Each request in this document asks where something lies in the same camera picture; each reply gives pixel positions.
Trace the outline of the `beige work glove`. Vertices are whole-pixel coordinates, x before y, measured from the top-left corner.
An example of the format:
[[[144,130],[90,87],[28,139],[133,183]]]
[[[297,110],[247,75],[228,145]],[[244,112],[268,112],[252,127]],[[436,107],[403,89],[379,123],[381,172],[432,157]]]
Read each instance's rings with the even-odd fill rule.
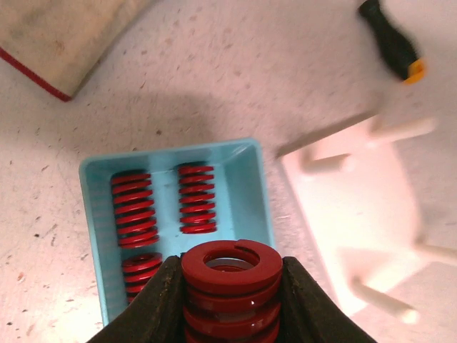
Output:
[[[2,1],[1,58],[51,95],[70,101],[105,51],[150,5]]]

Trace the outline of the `large red spring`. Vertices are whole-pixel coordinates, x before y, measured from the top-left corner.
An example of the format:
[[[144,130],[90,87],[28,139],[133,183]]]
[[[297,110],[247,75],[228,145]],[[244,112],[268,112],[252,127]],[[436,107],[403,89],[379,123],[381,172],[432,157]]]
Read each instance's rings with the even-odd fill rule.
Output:
[[[283,260],[265,244],[240,239],[195,246],[181,268],[187,342],[275,342]]]

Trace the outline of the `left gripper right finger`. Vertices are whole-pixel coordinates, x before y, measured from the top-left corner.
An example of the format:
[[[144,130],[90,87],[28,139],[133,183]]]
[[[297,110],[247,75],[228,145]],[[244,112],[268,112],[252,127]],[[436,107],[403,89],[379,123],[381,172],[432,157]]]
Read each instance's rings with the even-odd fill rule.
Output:
[[[374,342],[331,300],[295,257],[283,258],[281,342]]]

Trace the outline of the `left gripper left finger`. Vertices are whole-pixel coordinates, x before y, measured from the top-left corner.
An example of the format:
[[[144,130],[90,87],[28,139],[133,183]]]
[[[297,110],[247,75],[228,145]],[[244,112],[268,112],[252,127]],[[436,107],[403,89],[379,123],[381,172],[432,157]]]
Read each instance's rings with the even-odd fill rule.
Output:
[[[184,290],[181,259],[169,257],[132,303],[89,341],[184,342]]]

